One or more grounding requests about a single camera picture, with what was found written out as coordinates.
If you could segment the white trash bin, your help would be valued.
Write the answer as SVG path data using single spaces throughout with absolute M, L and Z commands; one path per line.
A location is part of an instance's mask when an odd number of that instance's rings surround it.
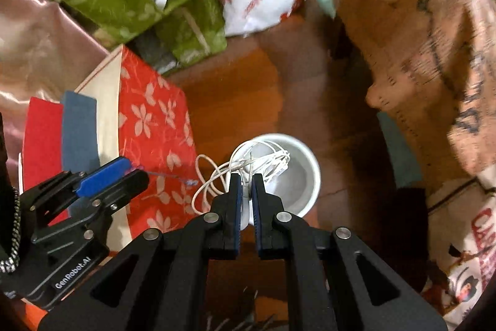
M 263 176 L 266 191 L 280 197 L 286 211 L 299 217 L 310 211 L 320 193 L 320 165 L 314 153 L 287 134 L 262 134 L 239 145 L 229 170 L 241 176 L 243 185 L 241 229 L 254 223 L 249 191 L 255 174 Z

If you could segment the red floral gift bag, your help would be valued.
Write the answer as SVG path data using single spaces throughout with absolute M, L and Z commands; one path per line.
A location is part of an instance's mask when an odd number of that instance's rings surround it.
M 97 102 L 101 164 L 123 156 L 147 171 L 148 188 L 113 214 L 107 244 L 118 252 L 149 228 L 180 229 L 199 204 L 197 152 L 183 90 L 120 45 L 78 86 Z

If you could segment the newspaper print bedspread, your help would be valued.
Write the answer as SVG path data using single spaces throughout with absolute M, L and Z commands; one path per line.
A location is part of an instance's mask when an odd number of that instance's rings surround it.
M 367 103 L 427 191 L 424 294 L 450 330 L 495 327 L 495 0 L 333 0 L 372 73 Z

